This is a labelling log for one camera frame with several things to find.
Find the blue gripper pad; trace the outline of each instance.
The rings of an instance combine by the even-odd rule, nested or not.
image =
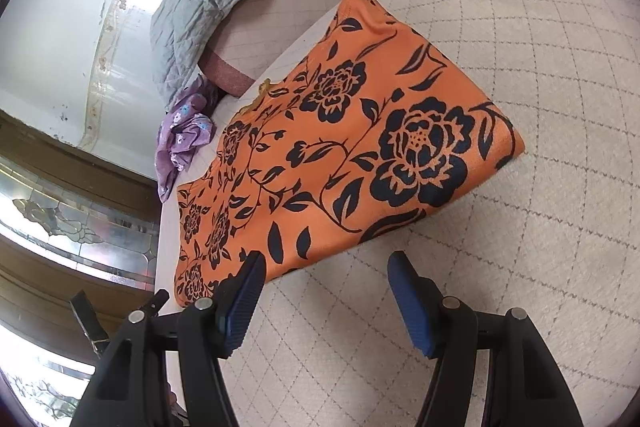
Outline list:
[[[391,254],[386,269],[412,343],[425,357],[432,358],[436,349],[436,324],[424,301],[422,286],[425,281],[433,282],[418,276],[403,251]]]
[[[224,334],[224,347],[229,353],[242,346],[262,293],[266,272],[267,265],[262,254],[256,252],[248,256],[236,276],[237,289],[232,301],[221,307],[226,309],[219,309],[218,327]]]

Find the pink fabric trim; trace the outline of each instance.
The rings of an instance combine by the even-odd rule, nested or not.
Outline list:
[[[253,78],[225,62],[209,47],[204,48],[198,66],[209,82],[236,98],[244,95],[244,92],[255,82]]]

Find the black vine pattern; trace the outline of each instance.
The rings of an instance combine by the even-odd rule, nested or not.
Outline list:
[[[375,0],[366,1],[382,9]],[[397,21],[388,12],[384,14],[385,24],[392,26],[393,31],[387,31],[350,57],[340,58],[340,35],[362,31],[363,24],[349,13],[341,18],[337,12],[318,44],[326,41],[322,56],[316,56],[313,62],[312,53],[304,57],[298,65],[300,70],[289,82],[271,87],[267,84],[265,92],[261,91],[259,99],[248,109],[253,115],[250,123],[237,120],[227,127],[218,151],[222,167],[215,172],[211,166],[201,178],[209,188],[217,183],[219,193],[227,194],[219,211],[209,217],[212,231],[202,249],[194,237],[202,227],[203,216],[211,209],[196,203],[205,189],[196,195],[190,184],[178,191],[182,237],[195,256],[188,259],[183,251],[180,253],[180,261],[189,264],[176,279],[177,293],[187,302],[212,295],[218,287],[218,280],[204,283],[200,261],[216,269],[223,259],[231,260],[227,246],[230,238],[252,222],[258,207],[268,208],[269,215],[273,215],[264,238],[268,257],[275,264],[283,264],[286,250],[291,247],[285,244],[283,230],[290,232],[291,227],[299,227],[293,236],[295,253],[299,259],[308,261],[314,237],[305,218],[296,219],[296,214],[314,207],[337,230],[357,235],[357,240],[364,242],[422,219],[427,215],[424,205],[437,208],[450,201],[468,176],[463,155],[471,147],[477,147],[482,160],[488,161],[498,123],[510,134],[511,150],[498,159],[494,168],[500,169],[514,157],[516,132],[491,101],[465,110],[459,105],[447,107],[444,100],[433,96],[433,86],[449,65],[446,58],[438,58],[443,55],[427,41],[414,44],[415,48],[410,48],[399,61],[402,66],[392,70],[401,79],[396,86],[402,87],[389,90],[390,94],[377,100],[363,95],[370,68],[367,55],[392,42],[402,26],[395,25]],[[418,93],[419,102],[407,107],[403,99],[411,94],[415,100]],[[367,126],[348,140],[331,139],[334,124],[341,122],[348,111],[360,113],[359,118],[364,117]],[[322,126],[318,129],[326,131],[324,136],[320,133],[319,137],[305,137],[287,144],[284,157],[268,167],[257,162],[256,158],[272,151],[274,146],[282,149],[277,142],[287,137],[286,128],[270,130],[268,124],[280,115],[295,122],[304,112],[315,113]],[[244,156],[238,162],[241,144]],[[326,181],[319,190],[311,192],[303,187],[305,169],[325,172],[326,178],[322,179]],[[365,223],[366,227],[358,227],[351,218],[360,202],[370,197],[388,205],[388,214]],[[276,213],[279,208],[287,213]],[[234,250],[234,259],[244,263],[254,251],[247,250],[243,247]]]

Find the grid stitching pattern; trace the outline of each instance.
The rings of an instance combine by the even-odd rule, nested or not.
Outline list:
[[[528,150],[440,213],[270,283],[244,345],[223,367],[234,405],[252,426],[412,425],[433,365],[402,332],[386,283],[388,254],[403,249],[418,272],[476,309],[526,307],[585,424],[608,425],[640,383],[640,120],[631,111],[640,76],[625,73],[640,71],[640,1],[379,1],[455,57]],[[332,15],[257,84],[297,64]],[[583,68],[588,59],[600,76]],[[257,84],[238,105],[251,102]],[[292,315],[284,328],[283,303]],[[292,353],[286,378],[261,345],[269,334]],[[321,346],[330,377],[314,365]],[[482,414],[486,361],[478,363],[468,425]],[[284,389],[279,403],[272,381]]]

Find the folded orange garment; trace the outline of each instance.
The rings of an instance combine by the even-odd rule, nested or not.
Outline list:
[[[523,152],[497,107],[376,0],[343,0],[324,38],[226,127],[178,190],[175,296],[210,296],[254,250],[268,279],[433,213]]]

